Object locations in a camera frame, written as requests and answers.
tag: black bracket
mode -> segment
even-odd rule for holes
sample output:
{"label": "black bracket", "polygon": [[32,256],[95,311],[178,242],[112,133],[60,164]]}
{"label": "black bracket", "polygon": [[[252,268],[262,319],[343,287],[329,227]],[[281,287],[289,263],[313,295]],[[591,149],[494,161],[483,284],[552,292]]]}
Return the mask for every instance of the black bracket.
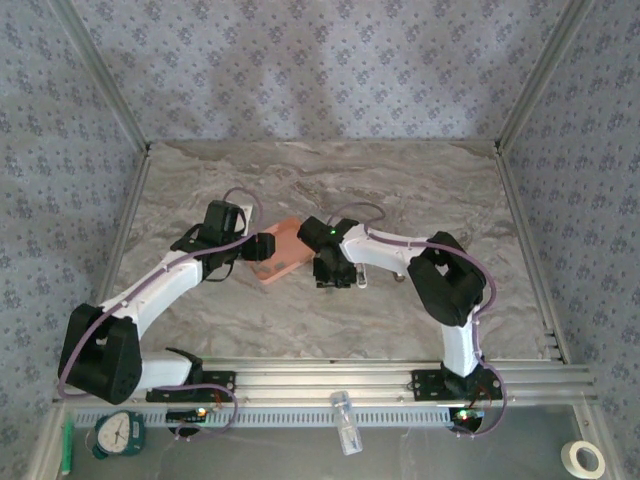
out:
{"label": "black bracket", "polygon": [[[213,383],[235,392],[236,372],[203,371],[198,383]],[[149,403],[215,403],[218,401],[225,403],[232,400],[226,393],[211,388],[184,391],[154,389],[147,393],[147,402]]]}
{"label": "black bracket", "polygon": [[445,368],[414,370],[407,387],[416,402],[502,400],[500,381],[495,374],[480,365],[462,379]]}

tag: tape roll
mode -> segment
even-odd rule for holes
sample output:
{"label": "tape roll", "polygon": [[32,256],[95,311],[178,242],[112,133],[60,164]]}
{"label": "tape roll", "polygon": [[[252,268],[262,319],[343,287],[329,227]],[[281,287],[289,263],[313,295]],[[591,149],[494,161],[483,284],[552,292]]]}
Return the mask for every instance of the tape roll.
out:
{"label": "tape roll", "polygon": [[[585,467],[580,465],[580,462],[578,461],[578,453],[581,450],[591,453],[596,457],[597,465],[595,469],[587,470]],[[567,472],[569,472],[576,478],[595,480],[604,475],[604,457],[602,456],[600,450],[598,450],[598,447],[596,447],[593,443],[585,442],[582,440],[578,442],[569,442],[564,447],[562,447],[560,457],[562,458],[562,464],[564,465],[564,468],[567,469]]]}

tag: floral wallpaper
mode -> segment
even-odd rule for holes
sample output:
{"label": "floral wallpaper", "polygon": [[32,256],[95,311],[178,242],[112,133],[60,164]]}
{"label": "floral wallpaper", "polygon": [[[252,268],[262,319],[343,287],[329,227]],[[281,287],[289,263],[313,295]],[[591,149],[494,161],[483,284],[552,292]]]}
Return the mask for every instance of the floral wallpaper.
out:
{"label": "floral wallpaper", "polygon": [[0,17],[0,478],[14,479],[139,155],[45,2],[5,0]]}
{"label": "floral wallpaper", "polygon": [[509,154],[572,357],[640,478],[640,4],[596,2]]}
{"label": "floral wallpaper", "polygon": [[495,138],[565,0],[88,0],[149,140]]}

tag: marble surface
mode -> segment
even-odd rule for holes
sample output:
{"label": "marble surface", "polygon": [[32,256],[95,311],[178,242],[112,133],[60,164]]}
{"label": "marble surface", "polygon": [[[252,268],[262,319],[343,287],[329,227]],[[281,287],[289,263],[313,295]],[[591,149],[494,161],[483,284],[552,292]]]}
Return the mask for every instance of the marble surface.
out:
{"label": "marble surface", "polygon": [[[485,263],[498,301],[482,318],[489,358],[546,358],[543,324],[490,145],[445,142],[154,144],[114,292],[152,268],[230,187],[259,193],[263,226],[326,218],[355,200],[383,205],[384,231],[453,234]],[[241,194],[230,200],[248,203]],[[364,221],[358,208],[345,215]],[[361,290],[316,289],[311,265],[264,286],[238,262],[223,283],[176,301],[142,339],[146,350],[198,355],[439,359],[440,326],[410,281],[369,268]]]}

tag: pink object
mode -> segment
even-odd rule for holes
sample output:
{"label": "pink object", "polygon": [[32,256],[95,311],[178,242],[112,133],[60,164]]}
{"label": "pink object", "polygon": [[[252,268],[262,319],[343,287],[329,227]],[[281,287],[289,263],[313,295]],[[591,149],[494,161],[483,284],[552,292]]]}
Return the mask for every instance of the pink object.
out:
{"label": "pink object", "polygon": [[294,271],[313,258],[313,250],[298,239],[300,225],[302,222],[297,217],[289,217],[265,230],[276,237],[276,253],[264,262],[247,262],[264,285]]}

